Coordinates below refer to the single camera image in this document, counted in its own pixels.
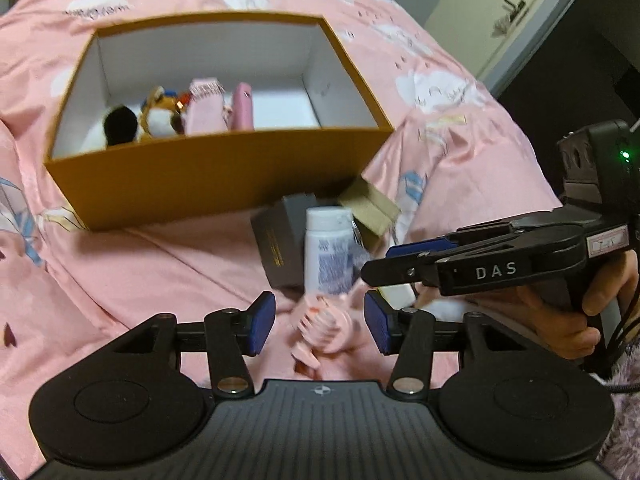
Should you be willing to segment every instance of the finger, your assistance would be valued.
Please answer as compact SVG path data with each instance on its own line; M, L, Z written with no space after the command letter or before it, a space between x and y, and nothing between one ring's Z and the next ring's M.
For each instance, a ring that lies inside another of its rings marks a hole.
M600 331L597 328L587 328L576 334L553 338L548 344L557 349L579 351L593 348L599 342Z
M587 317L580 312L562 312L547 306L528 286L520 286L517 293L522 302L531 309L531 320L536 332L551 339L581 332L587 328Z
M601 313L618 296L632 277L630 260L628 253L617 254L598 271L582 299L582 309L587 316Z
M531 312L536 331L547 338L566 337L587 328L587 317L580 312L562 312L550 307Z
M574 350L566 350L562 348L556 349L556 348L553 348L552 346L550 348L555 354L558 354L561 358L568 359L569 361L587 357L593 354L593 352L595 351L595 347L580 348L580 349L574 349Z

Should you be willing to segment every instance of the circular pad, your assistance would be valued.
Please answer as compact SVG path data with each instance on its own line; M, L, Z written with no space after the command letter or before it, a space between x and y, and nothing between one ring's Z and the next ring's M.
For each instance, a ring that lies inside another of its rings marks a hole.
M501 463L558 466L594 459L613 422L610 395L574 364L544 357L496 352L463 368L438 396L446 427Z
M130 381L89 384L76 396L76 411L94 422L113 424L139 415L148 405L143 386Z
M190 438L204 416L193 381L145 354L80 362L33 397L31 430L47 459L90 468L146 462Z

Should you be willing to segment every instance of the white label sticker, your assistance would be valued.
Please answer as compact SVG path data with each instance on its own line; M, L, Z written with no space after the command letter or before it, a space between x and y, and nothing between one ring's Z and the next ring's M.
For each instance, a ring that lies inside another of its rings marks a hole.
M626 225L587 238L590 258L623 249L629 245L629 228Z

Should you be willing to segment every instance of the ridged black surface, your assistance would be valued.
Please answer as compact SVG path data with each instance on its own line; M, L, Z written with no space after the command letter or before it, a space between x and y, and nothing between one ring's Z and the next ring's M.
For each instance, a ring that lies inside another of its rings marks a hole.
M604 480L595 463L559 472L512 471L455 446L421 404L377 383L269 381L225 402L203 431L154 463L88 471L49 463L33 480Z

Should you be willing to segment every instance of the pink phone case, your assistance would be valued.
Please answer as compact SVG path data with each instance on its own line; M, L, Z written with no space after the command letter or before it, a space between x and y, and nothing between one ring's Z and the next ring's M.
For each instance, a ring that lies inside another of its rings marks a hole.
M230 130L251 131L254 129L254 99L251 85L240 83L234 91Z
M191 101L186 111L184 134L188 136L226 132L224 89L217 79L194 79Z

